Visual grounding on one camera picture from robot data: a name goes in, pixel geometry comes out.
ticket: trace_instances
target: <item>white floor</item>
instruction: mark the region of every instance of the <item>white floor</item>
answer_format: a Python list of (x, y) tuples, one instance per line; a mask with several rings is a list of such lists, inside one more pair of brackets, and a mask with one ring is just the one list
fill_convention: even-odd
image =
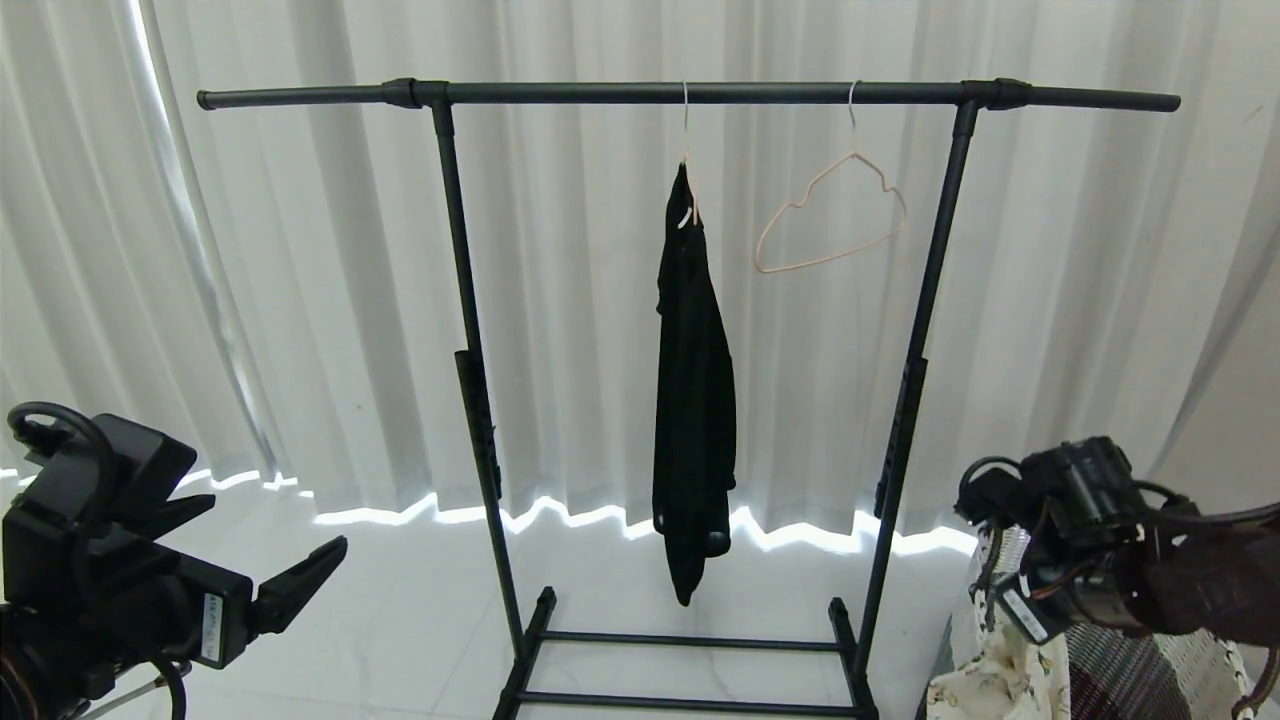
[[(205, 482), (191, 491), (206, 489)], [(511, 642), (483, 521), (442, 524), (425, 512), (402, 527), (312, 523), (297, 488), (246, 483), (168, 544), (265, 579), (334, 534), (346, 562), (288, 633), (268, 635), (223, 671), (187, 678), (188, 717), (490, 717), (511, 664)], [(509, 534), (522, 621), (543, 585), (556, 587), (558, 629), (831, 639), (827, 603), (841, 596), (858, 630), (869, 574), (863, 552), (796, 543), (760, 550), (745, 533), (708, 564), (691, 607), (667, 578), (662, 539), (626, 539), (605, 520), (568, 528), (544, 512)], [(913, 717), (968, 557), (940, 548), (895, 556), (872, 653), (872, 688), (886, 720)], [(132, 688), (151, 678), (138, 669)], [(845, 703), (835, 655), (617, 646), (543, 647), (531, 689), (746, 701)], [(152, 693), (108, 715), (168, 717)], [(655, 717), (644, 711), (527, 706), (520, 717)]]

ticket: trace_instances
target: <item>metal clothes rack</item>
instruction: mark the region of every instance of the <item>metal clothes rack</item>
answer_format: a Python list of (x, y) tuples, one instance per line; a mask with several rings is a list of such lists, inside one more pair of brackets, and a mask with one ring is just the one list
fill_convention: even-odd
[[(453, 237), (453, 255), (457, 265), (458, 288), (462, 299), (462, 320), (466, 325), (467, 347), (456, 354), (458, 380), (462, 386), (463, 405), (471, 445), (475, 452), (480, 491), (484, 496), (485, 519), (493, 541), (493, 555), (498, 569), (498, 583), (511, 632), (515, 662), (503, 688), (494, 720), (513, 719), (521, 705), (550, 703), (564, 706), (632, 707), (652, 710), (690, 710), (704, 712), (736, 712), (758, 715), (791, 715), (815, 717), (869, 717), (879, 712), (872, 698), (867, 680), (872, 637), (879, 615), (888, 569), (890, 546), (897, 520), (899, 502), (906, 462), (911, 452), (915, 420), (920, 406), (920, 392), (928, 361), (924, 357), (924, 340), (929, 318), (938, 293), (942, 261), (951, 234), (960, 179), (964, 173), (969, 140), (973, 137), (979, 110), (1012, 110), (1027, 105), (1060, 108), (1097, 108), (1114, 110), (1140, 110), (1171, 113), (1180, 99), (1175, 95), (1146, 92), (1119, 92), (1107, 90), (1082, 90), (1066, 87), (1033, 87), (1015, 79), (964, 81), (950, 83), (922, 82), (859, 82), (854, 87), (852, 102), (870, 105), (927, 104), (955, 105), (955, 126), (951, 133), (951, 154), (947, 158), (942, 192), (933, 223), (933, 237), (924, 264), (924, 279), (911, 324), (906, 361), (899, 387), (897, 406), (884, 450), (884, 468), (876, 491), (876, 516), (881, 519), (879, 536), (861, 616), (861, 642), (855, 642), (844, 601), (832, 598), (827, 615), (831, 619), (835, 642), (800, 642), (780, 639), (705, 638), (677, 635), (648, 635), (620, 633), (579, 633), (548, 629), (556, 609), (556, 591), (543, 589), (538, 606), (527, 626), (521, 626), (512, 580), (507, 539), (498, 514), (500, 474), (494, 446), (494, 425), (489, 406), (489, 389), (480, 343), (480, 319), (476, 311), (475, 281), (471, 273), (471, 251), (462, 204), (462, 181), (458, 177), (458, 155), (453, 142), (453, 105), (458, 104), (824, 104), (849, 102), (849, 83), (844, 82), (617, 82), (617, 83), (558, 83), (558, 82), (468, 82), (420, 81), (399, 78), (381, 85), (343, 87), (296, 87), (278, 90), (238, 90), (210, 92), (201, 90), (196, 100), (201, 108), (248, 108), (265, 105), (330, 105), (385, 102), (398, 108), (429, 109), (435, 120), (435, 135), (440, 150), (444, 176), (444, 196), (448, 205), (449, 231)], [(613, 643), (636, 646), (677, 646), (735, 650), (771, 650), (792, 652), (835, 652), (844, 665), (849, 683), (851, 705), (783, 705), (764, 702), (736, 702), (710, 700), (685, 700), (666, 697), (627, 697), (584, 693), (552, 693), (530, 691), (538, 651), (545, 642)]]

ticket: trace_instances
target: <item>clothing label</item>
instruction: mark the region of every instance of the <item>clothing label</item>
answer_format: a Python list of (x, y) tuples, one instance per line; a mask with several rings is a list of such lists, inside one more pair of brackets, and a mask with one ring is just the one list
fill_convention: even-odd
[(205, 593), (205, 615), (200, 623), (200, 656), (210, 662), (223, 657), (223, 598)]
[(1027, 629), (1027, 633), (1036, 639), (1037, 643), (1042, 643), (1048, 639), (1048, 633), (1044, 630), (1044, 625), (1041, 625), (1036, 614), (1032, 612), (1030, 607), (1023, 602), (1023, 597), (1018, 594), (1012, 588), (1005, 591), (1005, 605), (1014, 611), (1018, 616), (1018, 623)]

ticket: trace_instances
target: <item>empty clothes hanger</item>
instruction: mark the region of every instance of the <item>empty clothes hanger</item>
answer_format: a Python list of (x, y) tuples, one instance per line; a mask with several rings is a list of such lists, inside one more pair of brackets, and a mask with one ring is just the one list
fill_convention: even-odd
[(680, 164), (685, 167), (685, 177), (689, 179), (689, 196), (692, 199), (692, 205), (689, 206), (685, 217), (676, 224), (677, 228), (684, 228), (689, 224), (689, 220), (694, 220), (694, 224), (698, 224), (698, 193), (694, 192), (694, 181), (689, 176), (689, 83), (680, 81), (680, 85), (685, 87), (685, 156), (680, 160)]
[[(886, 241), (886, 240), (896, 236), (897, 233), (902, 232), (902, 227), (905, 227), (905, 224), (906, 224), (906, 200), (902, 199), (902, 193), (897, 190), (896, 186), (888, 184), (888, 178), (884, 177), (884, 170), (879, 169), (879, 167), (876, 163), (868, 160), (865, 156), (863, 156), (858, 151), (858, 118), (854, 117), (854, 88), (855, 87), (858, 87), (856, 82), (849, 86), (849, 122), (850, 122), (850, 124), (854, 128), (854, 147), (852, 147), (852, 150), (847, 155), (845, 155), (845, 156), (840, 158), (838, 160), (836, 160), (829, 168), (827, 168), (826, 170), (823, 170), (823, 172), (818, 173), (817, 176), (814, 176), (814, 178), (812, 181), (809, 181), (809, 186), (805, 187), (805, 190), (804, 190), (804, 197), (801, 197), (799, 201), (795, 201), (795, 200), (788, 201), (782, 208), (778, 208), (778, 211), (773, 214), (773, 218), (769, 220), (769, 224), (764, 225), (764, 232), (760, 233), (760, 240), (758, 240), (755, 242), (755, 269), (756, 270), (759, 270), (762, 273), (781, 273), (781, 272), (785, 272), (785, 270), (797, 270), (800, 268), (809, 268), (809, 266), (813, 266), (813, 265), (819, 265), (822, 263), (828, 263), (831, 260), (836, 260), (837, 258), (844, 258), (845, 255), (852, 255), (854, 252), (858, 252), (860, 250), (867, 250), (868, 247), (872, 247), (873, 245), (883, 242), (883, 241)], [(804, 208), (805, 202), (809, 201), (809, 195), (813, 192), (814, 186), (818, 184), (819, 182), (822, 182), (823, 178), (826, 178), (827, 176), (829, 176), (831, 173), (833, 173), (836, 170), (836, 168), (844, 165), (849, 160), (858, 160), (859, 163), (861, 163), (864, 165), (867, 165), (868, 168), (870, 168), (879, 177), (879, 179), (881, 179), (881, 192), (892, 192), (893, 197), (897, 199), (897, 204), (902, 208), (902, 218), (899, 220), (897, 225), (895, 225), (893, 229), (888, 231), (887, 233), (882, 234), (881, 237), (877, 237), (876, 240), (873, 240), (870, 242), (864, 242), (864, 243), (858, 245), (855, 247), (850, 247), (849, 250), (841, 250), (840, 252), (835, 252), (832, 255), (827, 255), (826, 258), (818, 258), (817, 260), (805, 260), (804, 263), (795, 263), (795, 264), (791, 264), (791, 265), (780, 265), (777, 268), (767, 268), (767, 266), (764, 266), (764, 263), (760, 260), (760, 252), (764, 250), (764, 238), (768, 237), (769, 231), (773, 229), (773, 225), (778, 222), (778, 218), (781, 218), (782, 214), (786, 213), (787, 209), (790, 209), (790, 208), (796, 208), (796, 209)]]

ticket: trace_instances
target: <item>black garment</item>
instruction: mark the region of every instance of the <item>black garment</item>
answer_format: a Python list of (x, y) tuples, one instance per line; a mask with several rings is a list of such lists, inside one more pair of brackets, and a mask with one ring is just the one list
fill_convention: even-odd
[(701, 220), (685, 165), (667, 201), (667, 242), (658, 270), (658, 418), (653, 456), (653, 524), (667, 544), (676, 598), (687, 606), (708, 557), (728, 552), (728, 491), (736, 419), (733, 363), (707, 268)]

